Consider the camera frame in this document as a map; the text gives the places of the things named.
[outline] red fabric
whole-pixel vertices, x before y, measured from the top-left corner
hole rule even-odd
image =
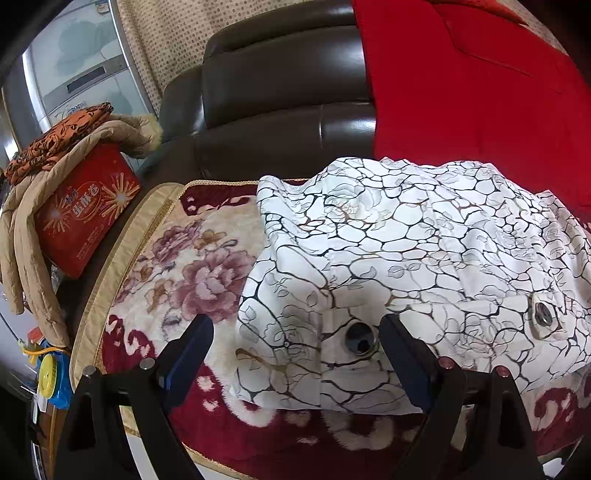
[[[591,94],[569,57],[478,8],[353,6],[376,104],[376,158],[490,162],[591,219]]]
[[[180,201],[185,213],[193,215],[204,205],[240,205],[245,195],[255,192],[256,185],[195,185]],[[126,288],[124,283],[119,294]],[[109,315],[100,350],[108,373],[126,371],[142,358],[155,357],[156,349],[141,322],[131,323],[126,326],[117,315]],[[523,395],[539,455],[569,445],[589,431],[591,369],[580,375],[566,376],[558,387]],[[259,407],[233,398],[228,385],[202,365],[185,401],[168,418],[186,446],[256,480],[387,480],[423,420],[419,414],[278,410],[265,419],[261,413]],[[465,430],[466,419],[460,419],[459,431]],[[458,461],[459,452],[451,447],[441,480],[455,477]]]

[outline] brown leather sofa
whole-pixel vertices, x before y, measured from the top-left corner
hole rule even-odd
[[[522,3],[556,25],[583,74],[591,72],[588,50],[564,19],[548,13],[548,2]],[[153,186],[265,174],[307,178],[338,157],[372,157],[375,108],[350,1],[314,0],[226,27],[209,40],[203,65],[167,86],[159,120],[163,143],[139,172],[140,194],[81,278],[64,280],[58,290],[72,338],[112,245]]]

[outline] beige quilted jacket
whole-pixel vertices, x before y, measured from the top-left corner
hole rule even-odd
[[[158,146],[160,138],[161,129],[153,116],[113,114],[50,171],[29,175],[8,194],[0,215],[0,271],[4,292],[15,314],[23,313],[22,294],[25,294],[41,332],[52,345],[69,346],[70,340],[35,232],[35,212],[99,141],[118,143],[121,151],[143,158]]]

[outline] red floral blanket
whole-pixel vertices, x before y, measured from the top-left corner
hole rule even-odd
[[[229,395],[232,337],[242,286],[262,249],[255,183],[189,186],[137,257],[111,307],[98,365],[106,372],[157,356],[197,312],[215,322],[214,344],[170,421],[197,463],[237,478],[387,479],[422,415],[370,416],[270,410]],[[591,425],[591,369],[524,395],[539,455]],[[466,409],[450,445],[454,467]],[[133,431],[131,418],[124,417]]]

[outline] refrigerator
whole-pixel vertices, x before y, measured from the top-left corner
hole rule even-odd
[[[72,112],[102,102],[110,102],[115,113],[154,113],[115,0],[73,0],[33,40],[22,56],[22,71],[40,132]],[[134,170],[141,162],[126,160]]]

